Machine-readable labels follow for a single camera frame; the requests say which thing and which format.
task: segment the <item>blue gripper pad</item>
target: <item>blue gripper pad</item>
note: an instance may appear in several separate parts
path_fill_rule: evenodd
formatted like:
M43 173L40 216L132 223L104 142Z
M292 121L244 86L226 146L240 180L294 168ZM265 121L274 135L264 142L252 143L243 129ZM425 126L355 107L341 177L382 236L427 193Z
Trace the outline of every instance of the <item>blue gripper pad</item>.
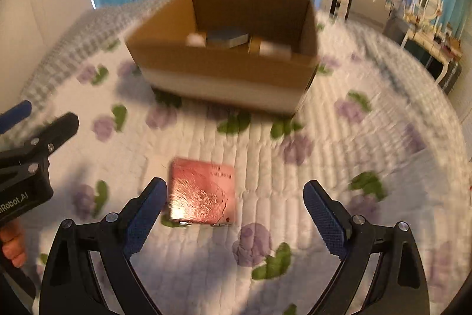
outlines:
M303 201L329 252L343 260L352 234L349 213L340 202L333 201L316 180L305 185Z
M119 215L119 234L124 241L127 259L141 251L151 228L167 200L167 185L153 178L139 197L131 199Z
M6 133L16 124L26 119L31 114L32 105L29 100L17 104L7 112L0 115L0 135Z

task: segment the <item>textured blue pad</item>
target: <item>textured blue pad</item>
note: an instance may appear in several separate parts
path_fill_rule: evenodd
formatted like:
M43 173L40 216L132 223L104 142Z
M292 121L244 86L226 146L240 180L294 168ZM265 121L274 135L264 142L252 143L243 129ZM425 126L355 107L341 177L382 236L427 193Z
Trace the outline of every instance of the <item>textured blue pad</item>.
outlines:
M348 253L345 232L312 182L308 182L303 189L303 201L329 252L343 260Z
M0 115L0 135L6 133L14 125L20 123L31 114L31 102L24 100L7 112Z
M161 178L154 178L149 185L152 185L153 187L152 192L143 202L127 228L126 243L123 248L123 253L128 259L132 254L141 251L150 230L156 222L157 217L167 200L166 182Z

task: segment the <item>purple flower print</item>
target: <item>purple flower print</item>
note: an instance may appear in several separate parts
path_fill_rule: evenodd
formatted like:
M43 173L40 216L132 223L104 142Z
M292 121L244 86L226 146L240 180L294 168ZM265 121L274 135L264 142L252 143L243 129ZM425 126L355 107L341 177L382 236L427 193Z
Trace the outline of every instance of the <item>purple flower print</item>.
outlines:
M91 80L95 77L96 74L97 70L95 69L95 66L93 64L88 64L82 69L79 75L77 75L77 80L81 84L87 84L91 82Z
M281 144L285 163L303 164L305 159L313 152L313 140L301 133L293 136L285 136Z
M328 69L339 68L341 66L341 63L339 63L338 59L332 55L324 55L320 63L324 64L324 66Z
M451 269L451 243L445 242L432 252L428 290L430 301L441 304L448 287Z
M149 128L164 130L168 126L177 123L177 110L173 106L157 104L151 108L146 117L146 124Z
M380 219L380 208L374 195L356 195L346 207L351 215L362 215L372 224L377 224Z
M239 240L233 243L233 255L241 267L261 264L272 248L269 231L259 223L251 223L241 228Z
M72 204L76 214L85 221L91 216L95 207L95 191L89 185L78 185L72 192Z
M39 281L42 281L42 276L44 275L44 269L46 267L42 263L37 263L36 265L36 273L38 274Z
M115 119L108 115L101 115L94 120L92 131L96 134L99 141L106 142L112 136L115 130Z
M360 56L358 56L356 53L352 53L351 55L351 60L354 62L354 63L360 63L362 62L362 58Z
M340 117L345 117L351 123L360 123L367 115L362 106L354 100L339 99L334 103L334 108Z
M416 154L417 152L420 152L421 150L424 150L426 148L426 145L421 138L421 135L419 132L416 130L414 125L412 123L407 124L405 127L405 139L404 139L404 145L405 148L411 153L411 154Z
M136 63L132 60L125 60L120 63L118 67L118 76L124 78L128 75L131 75L133 71L136 70Z

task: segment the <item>green leaf print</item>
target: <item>green leaf print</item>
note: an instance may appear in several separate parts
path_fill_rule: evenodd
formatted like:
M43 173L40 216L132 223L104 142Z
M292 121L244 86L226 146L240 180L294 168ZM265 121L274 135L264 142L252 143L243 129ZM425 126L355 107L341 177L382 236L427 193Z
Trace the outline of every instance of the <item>green leaf print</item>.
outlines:
M283 315L296 315L296 305L294 305L293 303L289 305L284 311Z
M348 92L348 97L359 103L362 107L362 110L365 112L372 111L371 103L365 94L361 92L350 91Z
M304 128L304 125L302 125L300 122L297 122L296 120L292 121L293 131L300 131L302 128Z
M102 66L100 64L98 65L97 70L98 70L97 75L95 75L94 78L91 80L92 86L98 86L102 84L105 81L105 79L107 79L108 77L108 68L106 68L105 66Z
M92 213L92 218L96 218L98 216L101 209L108 200L108 185L103 180L99 180L95 185L95 191L95 209Z
M271 138L279 139L284 135L290 135L293 131L300 131L304 125L296 120L277 120L272 124Z
M176 228L176 227L187 227L185 224L180 224L179 222L171 221L166 214L160 215L160 223L163 226Z
M166 106L173 106L175 108L182 107L182 97L158 89L153 89L153 92L156 102L165 104Z
M123 105L115 105L112 108L112 113L115 116L115 131L121 133L128 110Z
M226 122L218 126L219 133L236 134L245 131L251 122L251 114L240 111L238 115L230 115Z
M284 136L284 122L282 120L274 122L271 129L271 138L278 139Z
M114 41L108 43L108 45L106 45L104 48L103 48L103 51L105 52L113 52L115 51L121 44L121 41L120 39L115 39Z
M349 190L362 190L364 195L373 194L377 201L381 201L387 196L382 182L374 171L362 172L353 178L349 184Z
M333 70L326 68L324 64L320 64L318 65L318 70L316 73L321 75L331 75L333 73Z
M49 254L41 254L39 255L39 259L41 260L41 263L46 265L48 261Z
M292 261L292 251L287 243L280 243L275 256L266 256L266 264L256 267L251 277L254 280L273 279L284 275Z

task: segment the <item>box flap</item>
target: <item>box flap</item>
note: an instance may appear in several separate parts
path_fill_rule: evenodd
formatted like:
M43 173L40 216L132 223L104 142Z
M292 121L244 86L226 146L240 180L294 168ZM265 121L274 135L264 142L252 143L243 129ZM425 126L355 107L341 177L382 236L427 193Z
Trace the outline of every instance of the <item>box flap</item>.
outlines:
M292 89L305 89L314 70L293 61L280 61L239 50L178 44L140 44L128 49L135 62L146 69L238 79Z
M298 49L309 3L309 0L194 0L194 11L200 31L234 27Z
M300 54L311 57L316 61L318 54L318 34L316 33L316 16L313 6L308 4L305 21L300 35Z
M185 42L188 34L195 31L192 0L171 0L127 39L127 45L149 41Z

